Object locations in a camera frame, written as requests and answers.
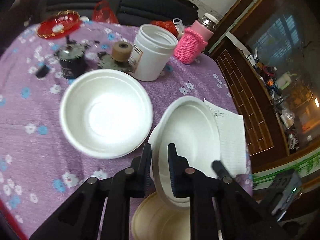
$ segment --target white plastic jar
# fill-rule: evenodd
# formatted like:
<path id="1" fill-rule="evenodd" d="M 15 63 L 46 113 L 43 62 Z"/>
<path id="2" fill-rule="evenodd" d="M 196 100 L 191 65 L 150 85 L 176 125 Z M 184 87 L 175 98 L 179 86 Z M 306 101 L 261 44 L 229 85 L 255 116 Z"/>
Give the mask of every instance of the white plastic jar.
<path id="1" fill-rule="evenodd" d="M 151 24 L 142 25 L 129 58 L 133 68 L 130 74 L 141 81 L 156 80 L 177 44 L 177 38 L 166 29 Z"/>

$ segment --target tape roll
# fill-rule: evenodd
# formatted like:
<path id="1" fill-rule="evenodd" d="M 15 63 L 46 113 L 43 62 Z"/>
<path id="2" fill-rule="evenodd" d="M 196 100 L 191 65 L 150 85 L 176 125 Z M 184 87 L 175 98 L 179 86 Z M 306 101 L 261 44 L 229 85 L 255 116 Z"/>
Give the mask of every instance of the tape roll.
<path id="1" fill-rule="evenodd" d="M 118 41 L 112 47 L 112 58 L 116 61 L 126 61 L 131 55 L 132 45 L 124 41 Z"/>

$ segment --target white foam bowl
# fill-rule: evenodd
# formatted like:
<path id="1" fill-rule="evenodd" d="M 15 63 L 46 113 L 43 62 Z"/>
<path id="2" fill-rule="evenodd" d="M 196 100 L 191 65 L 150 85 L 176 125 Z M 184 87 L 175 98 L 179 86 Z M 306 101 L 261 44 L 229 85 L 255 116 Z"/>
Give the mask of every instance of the white foam bowl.
<path id="1" fill-rule="evenodd" d="M 88 72 L 77 78 L 60 104 L 60 125 L 78 151 L 114 159 L 135 150 L 147 137 L 153 109 L 145 89 L 117 70 Z"/>
<path id="2" fill-rule="evenodd" d="M 187 158 L 190 167 L 216 178 L 211 163 L 220 160 L 220 137 L 209 108 L 196 97 L 178 98 L 164 112 L 148 143 L 152 146 L 150 174 L 159 198 L 171 208 L 188 209 L 189 198 L 176 198 L 172 193 L 168 144 L 175 144 L 177 154 Z"/>

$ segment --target lined paper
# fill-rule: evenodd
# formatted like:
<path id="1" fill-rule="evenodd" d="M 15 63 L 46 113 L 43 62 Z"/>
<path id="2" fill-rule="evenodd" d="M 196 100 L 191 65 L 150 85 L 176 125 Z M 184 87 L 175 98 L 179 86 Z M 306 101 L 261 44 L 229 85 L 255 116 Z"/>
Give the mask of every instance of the lined paper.
<path id="1" fill-rule="evenodd" d="M 204 99 L 214 116 L 220 136 L 221 162 L 235 177 L 246 173 L 246 142 L 243 116 L 215 106 Z"/>

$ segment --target table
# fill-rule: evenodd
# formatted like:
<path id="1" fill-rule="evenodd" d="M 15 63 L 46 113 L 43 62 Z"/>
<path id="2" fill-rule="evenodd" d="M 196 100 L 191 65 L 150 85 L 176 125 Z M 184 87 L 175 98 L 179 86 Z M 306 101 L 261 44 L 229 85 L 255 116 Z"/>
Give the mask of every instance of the table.
<path id="1" fill-rule="evenodd" d="M 54 212 L 79 185 L 91 176 L 105 179 L 129 167 L 139 156 L 134 152 L 114 160 L 98 160 L 76 151 L 59 125 L 59 104 L 73 82 L 61 76 L 54 51 L 65 39 L 45 40 L 36 36 L 37 25 L 27 28 L 0 59 L 0 198 L 27 237 Z M 139 28 L 86 22 L 72 33 L 77 42 L 100 41 L 86 51 L 89 70 L 96 69 L 99 51 L 111 52 L 113 43 L 133 42 Z M 35 72 L 43 64 L 50 73 L 42 79 Z M 183 95 L 195 96 L 236 113 L 235 105 L 217 64 L 201 54 L 184 65 L 171 57 L 154 82 L 140 82 L 154 109 L 152 129 L 165 109 Z M 236 180 L 252 194 L 250 160 L 247 174 Z M 132 199 L 134 214 L 142 199 Z"/>

